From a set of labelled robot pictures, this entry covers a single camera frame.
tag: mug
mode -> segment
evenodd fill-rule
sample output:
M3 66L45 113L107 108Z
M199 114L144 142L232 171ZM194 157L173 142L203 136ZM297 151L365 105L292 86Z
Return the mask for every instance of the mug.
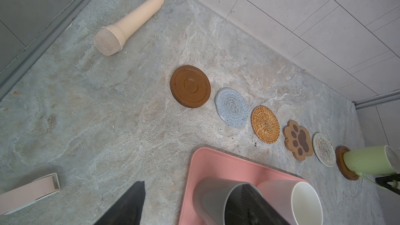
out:
M343 160L349 170L382 189L386 188L364 175L394 175L400 173L400 159L388 145L351 150L343 154ZM398 187L397 181L394 180L393 184L394 188Z
M207 225L225 225L225 209L229 197L240 202L243 185L250 185L257 193L260 191L251 183L222 178L204 178L194 188L193 208Z
M271 180L257 185L264 199L291 225L322 225L317 192L307 182Z

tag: green mug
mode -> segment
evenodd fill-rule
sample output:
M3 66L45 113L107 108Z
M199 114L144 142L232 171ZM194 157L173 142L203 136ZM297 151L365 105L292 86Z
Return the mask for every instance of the green mug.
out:
M400 173L400 159L388 145L351 150L343 154L343 160L349 170L382 189L386 188L371 181L364 174L394 175ZM398 187L397 181L393 181L393 187Z

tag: paw-shaped coaster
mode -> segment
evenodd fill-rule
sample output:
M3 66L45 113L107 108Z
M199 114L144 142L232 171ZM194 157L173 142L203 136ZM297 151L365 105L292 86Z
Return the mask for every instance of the paw-shaped coaster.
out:
M314 154L312 149L311 137L308 130L300 126L296 121L290 120L283 129L286 148L293 152L294 158L304 161L306 157Z

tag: microphone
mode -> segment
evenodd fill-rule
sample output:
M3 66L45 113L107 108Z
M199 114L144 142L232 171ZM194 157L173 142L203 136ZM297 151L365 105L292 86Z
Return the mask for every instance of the microphone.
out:
M164 0L147 0L120 21L101 27L94 36L94 45L106 56L121 51L126 40L158 12L163 4Z

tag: pink tray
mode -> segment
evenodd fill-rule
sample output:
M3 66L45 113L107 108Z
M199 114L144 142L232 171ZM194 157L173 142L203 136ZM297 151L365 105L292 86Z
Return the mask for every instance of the pink tray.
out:
M205 224L194 211L192 199L195 186L203 178L218 177L245 181L252 183L254 186L268 180L295 180L307 182L301 178L207 147L199 148L194 152L187 176L188 179L186 181L182 208L180 210L179 225Z

